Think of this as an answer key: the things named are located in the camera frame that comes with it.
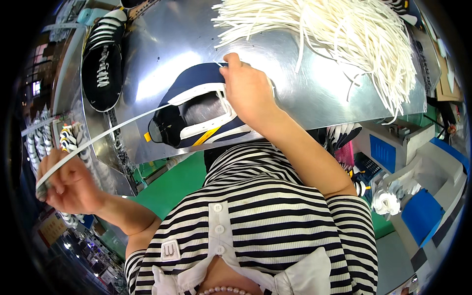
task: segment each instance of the shirt logo patch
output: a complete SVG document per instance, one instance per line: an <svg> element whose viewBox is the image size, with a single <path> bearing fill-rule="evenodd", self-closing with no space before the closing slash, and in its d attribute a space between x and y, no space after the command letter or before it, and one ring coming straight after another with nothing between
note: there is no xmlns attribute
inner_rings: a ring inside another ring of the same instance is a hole
<svg viewBox="0 0 472 295"><path fill-rule="evenodd" d="M161 261L178 261L180 258L181 256L177 240L170 240L162 243L160 247Z"/></svg>

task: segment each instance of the white collar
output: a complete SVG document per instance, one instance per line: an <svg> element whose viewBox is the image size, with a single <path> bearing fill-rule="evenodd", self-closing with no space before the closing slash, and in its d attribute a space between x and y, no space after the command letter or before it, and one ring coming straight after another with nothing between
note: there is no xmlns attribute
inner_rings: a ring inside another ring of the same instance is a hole
<svg viewBox="0 0 472 295"><path fill-rule="evenodd" d="M152 267L154 285L152 295L182 295L185 291L193 290L205 278L206 270L213 256L208 256L194 267L178 275L166 275L157 267ZM290 266L285 271L272 277L258 270L241 268L228 259L225 262L236 272L244 275L261 286L261 290L268 289L272 295L328 295L330 293L329 274L331 262L323 247Z"/></svg>

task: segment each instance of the fingernail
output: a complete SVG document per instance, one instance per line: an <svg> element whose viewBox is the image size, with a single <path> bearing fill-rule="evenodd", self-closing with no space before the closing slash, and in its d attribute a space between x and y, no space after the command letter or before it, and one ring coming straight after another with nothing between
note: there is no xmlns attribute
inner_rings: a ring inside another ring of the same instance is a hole
<svg viewBox="0 0 472 295"><path fill-rule="evenodd" d="M38 187L38 189L36 190L36 198L41 201L41 202L45 202L46 201L46 197L48 195L48 188L46 187L46 185L43 183L42 185L40 185Z"/></svg>

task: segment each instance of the pink basket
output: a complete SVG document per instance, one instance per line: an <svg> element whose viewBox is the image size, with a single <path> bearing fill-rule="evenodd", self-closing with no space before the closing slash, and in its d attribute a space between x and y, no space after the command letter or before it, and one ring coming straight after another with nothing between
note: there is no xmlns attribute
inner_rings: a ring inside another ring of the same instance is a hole
<svg viewBox="0 0 472 295"><path fill-rule="evenodd" d="M346 143L340 150L334 152L335 158L339 163L345 163L354 166L354 152L352 141Z"/></svg>

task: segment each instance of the forearm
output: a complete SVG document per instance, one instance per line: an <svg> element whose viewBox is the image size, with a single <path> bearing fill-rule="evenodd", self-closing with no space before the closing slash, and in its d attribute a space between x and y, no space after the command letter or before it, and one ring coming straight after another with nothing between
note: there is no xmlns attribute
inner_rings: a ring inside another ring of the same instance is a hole
<svg viewBox="0 0 472 295"><path fill-rule="evenodd" d="M325 197L353 194L355 188L346 172L321 145L284 111L261 130L262 135L279 148L303 184L316 187Z"/></svg>
<svg viewBox="0 0 472 295"><path fill-rule="evenodd" d="M156 220L160 223L154 212L134 201L105 192L101 192L100 199L103 205L94 214L116 225L128 236L143 232Z"/></svg>

